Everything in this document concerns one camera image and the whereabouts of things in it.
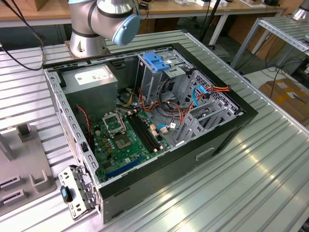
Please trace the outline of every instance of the wooden table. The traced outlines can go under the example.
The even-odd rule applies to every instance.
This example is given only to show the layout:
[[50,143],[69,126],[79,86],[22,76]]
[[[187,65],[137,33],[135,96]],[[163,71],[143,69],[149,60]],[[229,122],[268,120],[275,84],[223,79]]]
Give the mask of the wooden table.
[[[57,25],[69,24],[70,8],[66,0],[49,0],[38,12],[21,9],[25,19],[30,25]],[[220,15],[220,20],[216,30],[211,38],[210,44],[215,44],[220,32],[229,15],[241,14],[260,14],[260,13],[276,13],[280,16],[283,7],[251,8],[239,0],[228,3],[226,7],[219,7],[215,15]],[[152,1],[149,3],[149,18],[172,18],[172,17],[189,17],[189,16],[205,16],[207,7],[202,7],[196,3],[189,5],[179,5],[174,0],[167,2]],[[141,18],[146,17],[146,11],[140,10]],[[0,28],[3,27],[20,27],[24,24],[4,5],[0,5]]]

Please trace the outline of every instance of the red cable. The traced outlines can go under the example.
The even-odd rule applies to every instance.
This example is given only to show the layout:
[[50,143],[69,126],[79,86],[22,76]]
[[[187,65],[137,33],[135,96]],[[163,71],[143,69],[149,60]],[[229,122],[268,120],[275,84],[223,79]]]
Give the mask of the red cable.
[[90,143],[91,134],[90,134],[90,123],[89,123],[89,120],[88,120],[88,116],[87,116],[86,112],[80,106],[76,105],[76,107],[83,113],[83,115],[86,118],[87,127],[88,127],[88,135],[89,135],[89,143]]

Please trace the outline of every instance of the motherboard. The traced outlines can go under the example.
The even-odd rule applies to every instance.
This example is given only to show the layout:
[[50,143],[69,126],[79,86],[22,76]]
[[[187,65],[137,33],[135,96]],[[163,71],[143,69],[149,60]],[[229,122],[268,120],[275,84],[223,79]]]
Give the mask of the motherboard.
[[96,175],[101,182],[170,149],[166,140],[153,132],[151,125],[142,110],[125,115],[110,114],[91,127],[99,163]]

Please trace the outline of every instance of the chip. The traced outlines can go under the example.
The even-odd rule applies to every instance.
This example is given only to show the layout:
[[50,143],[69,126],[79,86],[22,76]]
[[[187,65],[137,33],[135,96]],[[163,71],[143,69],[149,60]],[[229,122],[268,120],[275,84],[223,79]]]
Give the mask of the chip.
[[131,141],[126,134],[120,134],[114,137],[114,141],[119,150],[131,146]]
[[106,163],[103,164],[103,168],[104,169],[107,169],[107,168],[109,168],[111,166],[112,166],[112,163],[110,161],[107,161]]

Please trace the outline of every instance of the ram slot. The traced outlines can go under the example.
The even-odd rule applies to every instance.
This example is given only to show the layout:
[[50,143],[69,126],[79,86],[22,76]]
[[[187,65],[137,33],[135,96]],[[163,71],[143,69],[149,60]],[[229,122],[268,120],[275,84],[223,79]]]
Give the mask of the ram slot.
[[153,153],[154,149],[159,148],[158,142],[137,115],[131,115],[127,119],[149,153]]

